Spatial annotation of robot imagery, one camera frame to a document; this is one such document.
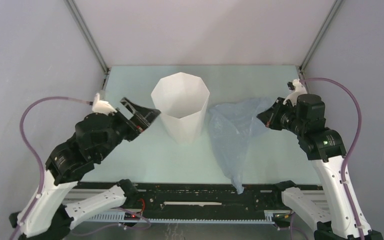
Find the light blue plastic trash bag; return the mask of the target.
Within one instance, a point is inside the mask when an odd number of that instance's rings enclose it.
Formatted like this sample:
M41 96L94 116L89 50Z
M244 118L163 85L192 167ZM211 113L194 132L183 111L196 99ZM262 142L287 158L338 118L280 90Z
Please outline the light blue plastic trash bag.
M270 107L270 98L257 97L220 103L208 110L208 135L214 158L239 195L244 192L243 168L250 141L268 130L257 115Z

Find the white octagonal trash bin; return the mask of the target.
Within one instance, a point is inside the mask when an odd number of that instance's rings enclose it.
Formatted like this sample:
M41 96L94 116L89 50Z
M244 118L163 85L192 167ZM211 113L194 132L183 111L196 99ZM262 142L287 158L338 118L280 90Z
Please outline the white octagonal trash bin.
M209 98L203 79L185 72L161 78L151 92L166 131L179 144L191 144L201 135Z

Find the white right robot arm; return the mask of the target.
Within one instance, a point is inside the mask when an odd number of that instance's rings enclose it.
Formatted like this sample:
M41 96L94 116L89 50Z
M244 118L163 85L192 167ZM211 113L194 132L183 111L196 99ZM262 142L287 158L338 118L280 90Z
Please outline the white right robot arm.
M277 209L289 207L313 231L316 240L381 240L358 205L345 162L346 149L340 134L325 126L325 103L315 94L301 94L296 103L279 97L274 104L256 116L271 130L295 134L299 147L314 167L326 197L325 212L304 197L295 186L271 194Z

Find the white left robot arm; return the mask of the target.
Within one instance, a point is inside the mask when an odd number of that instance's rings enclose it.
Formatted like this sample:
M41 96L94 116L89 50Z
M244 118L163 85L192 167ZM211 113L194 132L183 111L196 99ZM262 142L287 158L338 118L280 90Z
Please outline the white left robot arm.
M129 179L78 202L63 204L66 195L122 142L131 142L147 130L160 111L137 105L128 98L121 104L128 118L96 94L91 113L74 127L73 135L57 145L46 161L32 150L39 169L39 184L27 206L10 214L12 240L61 240L89 218L109 209L133 208L139 193Z

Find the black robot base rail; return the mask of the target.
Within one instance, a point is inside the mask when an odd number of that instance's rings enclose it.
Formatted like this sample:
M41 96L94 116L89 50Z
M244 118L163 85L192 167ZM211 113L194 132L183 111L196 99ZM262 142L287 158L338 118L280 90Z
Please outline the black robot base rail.
M288 211L282 191L291 181L247 184L242 194L229 184L135 183L124 209L138 209L144 217L215 220L261 220L270 211Z

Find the left aluminium frame post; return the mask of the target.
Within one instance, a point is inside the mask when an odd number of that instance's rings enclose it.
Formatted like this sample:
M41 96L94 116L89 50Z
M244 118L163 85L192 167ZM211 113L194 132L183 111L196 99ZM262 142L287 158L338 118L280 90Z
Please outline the left aluminium frame post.
M100 92L109 74L109 66L100 51L96 38L80 9L79 0L58 0L63 5L68 20L63 20L61 33L62 61L64 68L62 83L66 96L92 101Z

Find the aluminium frame post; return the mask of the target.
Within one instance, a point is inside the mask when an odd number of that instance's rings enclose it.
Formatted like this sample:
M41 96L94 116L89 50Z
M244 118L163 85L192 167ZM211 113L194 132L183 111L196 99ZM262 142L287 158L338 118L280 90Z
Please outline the aluminium frame post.
M80 9L79 0L58 0L63 5L68 20L63 20L61 33L62 61L64 68L62 83L66 96L92 101L100 92L109 74L109 66L100 51L96 38Z
M304 81L309 83L311 81L324 81L332 83L339 88L343 89L348 96L351 98L354 106L356 107L356 117L357 117L357 128L353 141L346 152L345 155L341 157L340 163L340 173L339 180L336 180L334 183L338 183L339 192L336 194L339 197L339 206L344 207L344 216L338 216L332 220L332 229L335 230L335 235L337 237L343 238L345 240L364 240L364 216L361 213L361 208L358 203L356 194L354 192L352 182L350 179L350 174L348 171L348 162L350 157L355 149L358 138L361 133L362 128L362 113L360 105L356 97L352 92L346 88L343 84L339 83L337 80L332 80L331 77L322 77L328 73L328 67L331 67L331 71L337 71L338 67L332 64L332 61L329 59L329 56L325 54L322 56L323 48L325 46L324 40L328 35L330 27L334 23L335 18L343 7L344 0L334 0L329 12L324 19L316 38L314 39L310 49L304 61L302 62L300 69L305 76Z

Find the right aluminium frame post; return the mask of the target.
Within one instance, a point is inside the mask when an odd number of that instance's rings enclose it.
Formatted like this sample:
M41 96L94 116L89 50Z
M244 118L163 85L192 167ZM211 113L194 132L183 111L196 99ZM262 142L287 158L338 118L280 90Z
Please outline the right aluminium frame post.
M329 12L324 19L316 38L314 39L310 49L304 61L302 62L300 69L305 76L304 81L309 83L311 81L324 81L332 83L339 88L343 89L348 96L351 98L354 106L356 107L356 117L357 117L357 128L353 141L346 152L345 155L341 157L340 163L340 173L339 180L336 180L334 183L338 183L339 192L336 194L339 197L339 206L344 207L344 216L338 216L332 220L332 229L335 230L335 235L337 237L343 238L345 240L364 240L364 216L361 213L361 208L358 203L356 194L354 192L352 182L350 179L350 174L348 171L348 162L350 157L355 149L358 138L361 133L362 128L362 113L360 105L356 97L352 92L346 88L343 84L339 83L337 80L332 80L331 77L322 77L328 73L328 67L331 67L331 71L337 71L338 67L332 64L332 61L329 59L329 56L325 54L322 56L323 48L325 46L324 40L328 35L330 27L334 23L335 18L343 7L344 0L334 0Z

